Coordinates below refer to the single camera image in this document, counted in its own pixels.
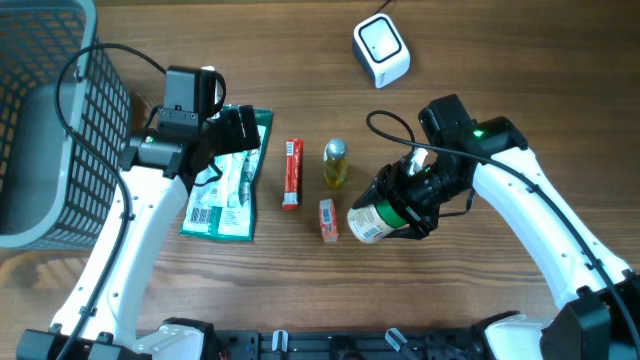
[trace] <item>white cube device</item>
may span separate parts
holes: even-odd
[[[378,89],[409,70],[409,50],[386,14],[373,15],[356,26],[353,53]]]

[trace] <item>basket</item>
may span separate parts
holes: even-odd
[[[53,105],[64,63],[98,42],[96,21],[91,1],[0,0],[0,247],[82,249],[102,230],[115,179],[64,134]],[[60,98],[67,122],[116,166],[131,101],[104,50],[78,59]]]

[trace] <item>bottle with yellow liquid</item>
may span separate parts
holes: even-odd
[[[324,149],[324,182],[337,188],[347,179],[347,143],[332,139]]]

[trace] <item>wooden surface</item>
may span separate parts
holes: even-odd
[[[478,200],[443,219],[422,242],[373,246],[349,232],[345,214],[378,169],[406,148],[365,126],[375,109],[417,130],[432,99],[457,93],[472,117],[510,118],[554,183],[603,243],[640,266],[640,8],[637,3],[399,1],[389,12],[410,48],[409,73],[373,88],[351,51],[357,23],[379,4],[327,2],[99,8],[103,41],[137,48],[161,64],[215,65],[230,103],[273,108],[257,186],[253,244],[178,235],[176,219],[141,309],[141,331],[170,316],[219,329],[386,329],[468,325],[505,310],[556,311],[544,279],[505,222]],[[141,121],[160,103],[163,79],[112,52]],[[404,136],[381,118],[379,126]],[[281,209],[284,140],[304,149],[303,206]],[[347,140],[349,179],[322,181],[322,150]],[[425,141],[423,134],[418,139]],[[324,245],[318,201],[333,198],[340,242]],[[445,209],[463,207],[458,199]],[[0,357],[25,328],[46,329],[88,253],[0,252]]]

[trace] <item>silver bottle cap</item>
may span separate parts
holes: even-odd
[[[332,159],[340,160],[347,155],[347,143],[340,138],[331,139],[327,144],[325,152]]]

